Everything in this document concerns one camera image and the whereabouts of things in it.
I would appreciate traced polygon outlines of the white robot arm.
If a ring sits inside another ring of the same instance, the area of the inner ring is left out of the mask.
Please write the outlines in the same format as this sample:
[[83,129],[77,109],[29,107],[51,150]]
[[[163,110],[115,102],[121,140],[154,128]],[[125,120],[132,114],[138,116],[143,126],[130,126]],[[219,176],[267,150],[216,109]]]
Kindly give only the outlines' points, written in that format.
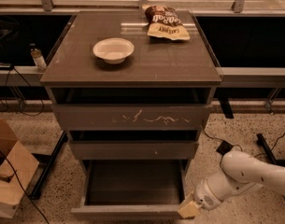
[[220,169],[202,179],[180,204],[183,218],[195,217],[202,209],[212,210],[226,199],[266,187],[285,196],[285,167],[259,161],[241,151],[229,151]]

